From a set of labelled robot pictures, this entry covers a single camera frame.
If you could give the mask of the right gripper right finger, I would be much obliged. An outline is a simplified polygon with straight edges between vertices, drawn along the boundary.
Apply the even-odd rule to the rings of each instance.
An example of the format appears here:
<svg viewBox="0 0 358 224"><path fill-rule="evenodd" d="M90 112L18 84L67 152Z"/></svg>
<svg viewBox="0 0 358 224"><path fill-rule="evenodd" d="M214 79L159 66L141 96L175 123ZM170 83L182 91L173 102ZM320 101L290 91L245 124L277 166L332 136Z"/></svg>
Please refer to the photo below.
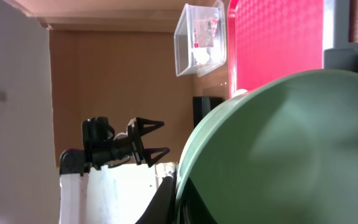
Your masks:
<svg viewBox="0 0 358 224"><path fill-rule="evenodd" d="M185 184L178 217L179 224L217 224L191 179Z"/></svg>

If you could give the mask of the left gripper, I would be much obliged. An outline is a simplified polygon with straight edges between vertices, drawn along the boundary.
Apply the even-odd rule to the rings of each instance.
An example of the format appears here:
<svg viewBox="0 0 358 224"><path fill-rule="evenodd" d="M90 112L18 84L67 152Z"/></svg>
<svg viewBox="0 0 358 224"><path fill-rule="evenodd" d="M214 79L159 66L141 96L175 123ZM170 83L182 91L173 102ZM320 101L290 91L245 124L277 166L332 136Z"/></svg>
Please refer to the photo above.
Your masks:
<svg viewBox="0 0 358 224"><path fill-rule="evenodd" d="M164 126L163 121L145 118L133 118L129 121L125 133L116 134L115 129L106 121L108 158L104 165L109 168L119 167L131 159L136 165L145 160L148 167L154 166L163 156L170 152L168 147L144 149L142 136Z"/></svg>

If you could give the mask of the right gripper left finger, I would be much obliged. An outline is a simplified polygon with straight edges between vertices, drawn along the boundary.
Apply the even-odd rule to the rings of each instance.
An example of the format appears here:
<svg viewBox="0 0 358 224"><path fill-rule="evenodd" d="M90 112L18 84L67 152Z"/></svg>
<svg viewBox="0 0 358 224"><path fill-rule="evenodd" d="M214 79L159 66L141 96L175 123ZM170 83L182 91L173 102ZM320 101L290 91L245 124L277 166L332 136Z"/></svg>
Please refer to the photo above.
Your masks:
<svg viewBox="0 0 358 224"><path fill-rule="evenodd" d="M136 224L172 224L175 204L175 181L164 177L155 195Z"/></svg>

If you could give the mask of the white napkin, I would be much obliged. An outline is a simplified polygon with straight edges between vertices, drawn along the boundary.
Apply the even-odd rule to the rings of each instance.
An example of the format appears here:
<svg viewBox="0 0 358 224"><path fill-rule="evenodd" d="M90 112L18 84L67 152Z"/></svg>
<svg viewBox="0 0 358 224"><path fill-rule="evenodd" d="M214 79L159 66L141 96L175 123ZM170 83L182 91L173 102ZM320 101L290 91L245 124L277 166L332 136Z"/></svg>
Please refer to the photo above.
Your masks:
<svg viewBox="0 0 358 224"><path fill-rule="evenodd" d="M208 64L211 56L208 52L208 48L196 48L193 49L193 56L195 59L195 64L197 65L206 65Z"/></svg>

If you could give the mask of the green plastic bowl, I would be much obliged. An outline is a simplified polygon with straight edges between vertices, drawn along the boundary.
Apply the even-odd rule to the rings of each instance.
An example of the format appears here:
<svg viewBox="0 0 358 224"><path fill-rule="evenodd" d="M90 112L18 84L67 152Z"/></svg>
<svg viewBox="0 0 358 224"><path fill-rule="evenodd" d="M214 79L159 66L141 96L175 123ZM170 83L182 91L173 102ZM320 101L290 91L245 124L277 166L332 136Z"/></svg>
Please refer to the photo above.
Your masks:
<svg viewBox="0 0 358 224"><path fill-rule="evenodd" d="M217 223L358 223L358 73L312 70L231 98L191 133L177 174Z"/></svg>

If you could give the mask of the red snack wrapper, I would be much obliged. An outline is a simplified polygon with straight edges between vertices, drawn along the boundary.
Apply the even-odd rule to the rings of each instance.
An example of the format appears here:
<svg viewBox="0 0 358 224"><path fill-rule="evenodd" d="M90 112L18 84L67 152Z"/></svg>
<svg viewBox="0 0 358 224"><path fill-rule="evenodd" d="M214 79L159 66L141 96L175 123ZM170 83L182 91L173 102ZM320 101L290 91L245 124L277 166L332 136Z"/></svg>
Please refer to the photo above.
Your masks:
<svg viewBox="0 0 358 224"><path fill-rule="evenodd" d="M218 29L219 19L217 18L209 18L209 31L212 33L212 37L216 37L216 32Z"/></svg>

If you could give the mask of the light blue plate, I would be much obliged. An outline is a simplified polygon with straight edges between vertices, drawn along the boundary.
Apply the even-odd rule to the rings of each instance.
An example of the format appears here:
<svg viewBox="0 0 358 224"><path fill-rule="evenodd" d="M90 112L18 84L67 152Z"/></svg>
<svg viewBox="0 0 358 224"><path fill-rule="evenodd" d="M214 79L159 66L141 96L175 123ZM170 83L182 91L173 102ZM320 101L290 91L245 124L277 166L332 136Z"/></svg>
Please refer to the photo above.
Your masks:
<svg viewBox="0 0 358 224"><path fill-rule="evenodd" d="M232 94L232 97L236 97L236 96L239 96L239 95L244 95L246 94L248 91L245 90L245 89L239 89L239 90L236 90L233 94Z"/></svg>

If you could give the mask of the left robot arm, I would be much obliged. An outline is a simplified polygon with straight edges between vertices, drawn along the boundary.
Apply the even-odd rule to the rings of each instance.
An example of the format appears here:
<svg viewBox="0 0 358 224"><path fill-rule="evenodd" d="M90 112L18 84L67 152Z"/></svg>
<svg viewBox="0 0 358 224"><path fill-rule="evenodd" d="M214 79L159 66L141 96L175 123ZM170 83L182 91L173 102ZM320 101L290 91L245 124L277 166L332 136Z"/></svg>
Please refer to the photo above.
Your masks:
<svg viewBox="0 0 358 224"><path fill-rule="evenodd" d="M60 156L60 223L173 223L177 166L146 148L162 121L133 118L116 133L106 117L82 123L83 148Z"/></svg>

